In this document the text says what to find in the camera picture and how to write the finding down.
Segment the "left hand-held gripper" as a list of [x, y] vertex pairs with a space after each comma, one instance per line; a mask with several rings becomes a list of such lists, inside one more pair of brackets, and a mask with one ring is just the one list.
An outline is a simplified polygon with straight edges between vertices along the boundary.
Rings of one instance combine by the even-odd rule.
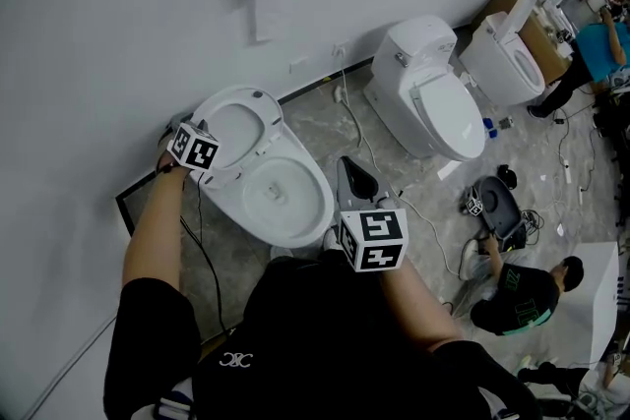
[[208, 131], [204, 119], [198, 125], [192, 119], [193, 114], [190, 113], [171, 122], [173, 138], [166, 145], [166, 150], [180, 166], [208, 172], [221, 143]]

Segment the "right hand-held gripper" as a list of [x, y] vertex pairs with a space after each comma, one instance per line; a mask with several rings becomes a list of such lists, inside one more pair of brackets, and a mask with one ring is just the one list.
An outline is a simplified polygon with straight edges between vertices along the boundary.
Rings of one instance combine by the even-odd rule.
[[398, 269], [409, 245], [407, 211], [374, 167], [349, 155], [337, 161], [338, 241], [356, 272]]

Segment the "person's left hand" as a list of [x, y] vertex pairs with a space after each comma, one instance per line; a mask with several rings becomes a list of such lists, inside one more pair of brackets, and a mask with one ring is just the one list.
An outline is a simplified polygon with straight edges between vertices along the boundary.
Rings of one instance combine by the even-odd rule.
[[172, 136], [167, 136], [158, 142], [156, 171], [160, 171], [164, 166], [172, 165], [175, 162], [175, 158], [167, 149], [172, 140]]

